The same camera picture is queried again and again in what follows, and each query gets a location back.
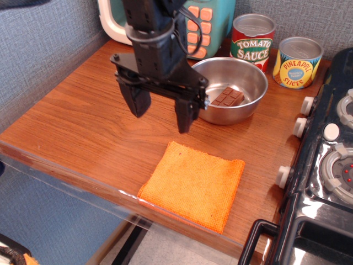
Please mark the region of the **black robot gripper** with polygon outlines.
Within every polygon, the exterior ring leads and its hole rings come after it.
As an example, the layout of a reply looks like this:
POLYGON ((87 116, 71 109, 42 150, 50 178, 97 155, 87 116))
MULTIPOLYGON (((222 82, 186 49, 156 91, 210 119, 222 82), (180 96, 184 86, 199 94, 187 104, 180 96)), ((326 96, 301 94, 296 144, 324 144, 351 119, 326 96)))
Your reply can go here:
POLYGON ((151 94, 175 101, 180 134, 188 133, 199 109, 206 109, 208 80, 193 69, 175 39, 153 43, 134 42, 132 53, 110 58, 130 112, 140 118, 151 105, 151 94))

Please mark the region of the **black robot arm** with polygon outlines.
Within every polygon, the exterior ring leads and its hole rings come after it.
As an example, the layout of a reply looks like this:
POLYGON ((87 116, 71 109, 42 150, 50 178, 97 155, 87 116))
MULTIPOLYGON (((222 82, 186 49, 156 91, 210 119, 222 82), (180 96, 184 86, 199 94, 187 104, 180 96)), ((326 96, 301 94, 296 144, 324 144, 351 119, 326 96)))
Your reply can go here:
POLYGON ((208 79, 187 60, 186 19, 201 24, 184 1, 124 1, 126 35, 133 52, 113 54, 116 80, 131 113, 141 117, 151 105, 151 93, 173 99, 178 129, 186 133, 200 109, 206 109, 208 79))

